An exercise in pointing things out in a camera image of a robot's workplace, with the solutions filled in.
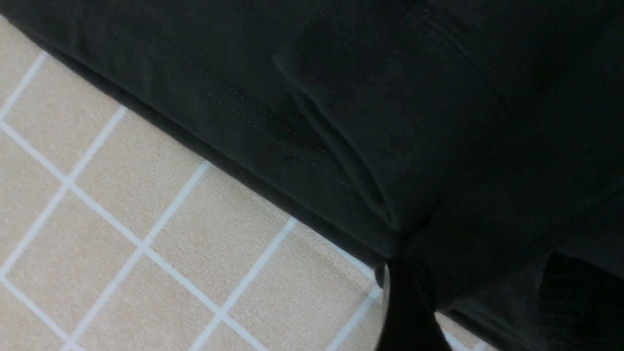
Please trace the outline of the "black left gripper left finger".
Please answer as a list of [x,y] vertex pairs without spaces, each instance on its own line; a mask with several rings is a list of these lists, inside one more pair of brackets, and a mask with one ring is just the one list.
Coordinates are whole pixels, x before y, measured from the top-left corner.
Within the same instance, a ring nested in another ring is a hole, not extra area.
[[435,284],[419,260],[390,258],[377,267],[384,321],[377,351],[449,351],[435,318]]

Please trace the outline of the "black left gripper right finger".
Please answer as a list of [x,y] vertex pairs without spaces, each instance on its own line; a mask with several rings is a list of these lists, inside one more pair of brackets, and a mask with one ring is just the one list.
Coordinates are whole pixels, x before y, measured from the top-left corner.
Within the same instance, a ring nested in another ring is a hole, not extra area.
[[548,351],[622,351],[624,282],[578,258],[553,253],[538,298]]

